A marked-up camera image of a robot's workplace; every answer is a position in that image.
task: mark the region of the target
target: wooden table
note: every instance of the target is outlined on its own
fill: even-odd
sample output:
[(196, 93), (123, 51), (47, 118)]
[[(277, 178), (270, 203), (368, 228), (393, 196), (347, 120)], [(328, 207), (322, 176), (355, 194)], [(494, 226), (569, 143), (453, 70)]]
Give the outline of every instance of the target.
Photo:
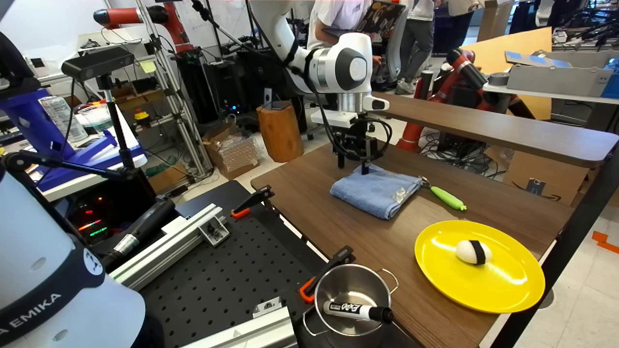
[[(424, 101), (388, 99), (391, 109), (384, 112), (386, 116), (421, 120), (453, 134), (546, 153), (585, 167), (600, 167), (618, 141), (618, 136), (612, 134)], [(554, 132), (554, 141), (546, 141), (548, 132)], [(448, 219), (492, 225), (542, 257), (573, 215), (568, 205), (393, 147), (376, 165), (393, 172), (428, 176), (434, 184), (459, 196), (469, 211), (450, 211), (424, 190), (405, 205), (397, 219), (386, 223), (330, 196), (333, 182), (357, 167), (355, 163), (347, 165), (347, 168), (337, 168), (332, 147), (322, 147), (256, 178), (252, 184), (254, 188), (270, 184), (275, 192), (273, 205), (326, 255), (353, 246), (359, 263), (393, 271), (401, 281), (401, 288), (393, 296), (397, 321), (426, 346), (479, 346), (498, 317), (467, 310), (428, 283), (413, 254), (415, 240), (426, 226)]]

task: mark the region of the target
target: green object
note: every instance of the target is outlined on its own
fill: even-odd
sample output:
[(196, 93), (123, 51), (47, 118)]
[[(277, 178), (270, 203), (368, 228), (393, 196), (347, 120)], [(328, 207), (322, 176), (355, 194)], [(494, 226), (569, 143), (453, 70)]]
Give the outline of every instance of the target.
[(465, 201), (461, 201), (459, 197), (455, 197), (453, 194), (438, 188), (438, 186), (430, 186), (430, 192), (434, 196), (438, 196), (442, 201), (446, 201), (450, 207), (457, 209), (457, 211), (467, 211)]

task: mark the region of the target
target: jeans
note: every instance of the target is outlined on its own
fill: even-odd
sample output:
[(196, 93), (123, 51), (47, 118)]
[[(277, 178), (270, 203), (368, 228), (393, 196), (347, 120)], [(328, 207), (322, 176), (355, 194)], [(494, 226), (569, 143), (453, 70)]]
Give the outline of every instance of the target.
[(432, 54), (432, 31), (432, 22), (407, 20), (401, 43), (403, 72), (399, 78), (405, 78), (409, 83), (421, 74), (421, 68)]

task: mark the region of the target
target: floor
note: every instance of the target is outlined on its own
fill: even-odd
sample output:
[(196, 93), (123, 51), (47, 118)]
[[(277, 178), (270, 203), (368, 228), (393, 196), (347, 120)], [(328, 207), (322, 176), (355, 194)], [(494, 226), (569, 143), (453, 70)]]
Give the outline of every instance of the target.
[[(403, 122), (391, 120), (395, 128), (397, 143), (405, 130)], [(306, 153), (328, 143), (326, 134), (320, 128), (314, 130), (314, 139), (304, 139)], [(260, 151), (260, 167), (237, 178), (243, 186), (252, 190), (252, 178), (266, 174), (277, 167), (266, 151), (260, 136), (254, 136), (254, 145)], [(208, 190), (225, 184), (219, 172), (212, 178), (196, 184), (181, 196), (181, 201), (188, 201)], [(589, 348), (589, 346), (619, 346), (619, 254), (602, 250), (595, 240), (595, 232), (610, 236), (610, 244), (619, 246), (619, 207), (606, 207), (597, 221), (591, 236), (583, 242), (569, 267), (564, 271), (560, 283), (554, 286), (554, 300), (548, 308), (540, 310), (525, 335), (521, 337), (521, 348)], [(494, 335), (502, 327), (500, 317), (496, 329), (488, 335), (482, 346), (490, 346)]]

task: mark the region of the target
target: person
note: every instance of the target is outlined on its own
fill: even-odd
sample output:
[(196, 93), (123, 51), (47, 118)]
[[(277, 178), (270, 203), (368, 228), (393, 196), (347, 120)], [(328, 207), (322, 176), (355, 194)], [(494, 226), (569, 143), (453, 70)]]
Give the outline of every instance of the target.
[(397, 95), (413, 95), (413, 81), (432, 54), (434, 0), (409, 0), (407, 27), (401, 43), (401, 76)]
[(337, 45), (343, 33), (362, 23), (372, 0), (316, 0), (310, 16), (308, 47)]

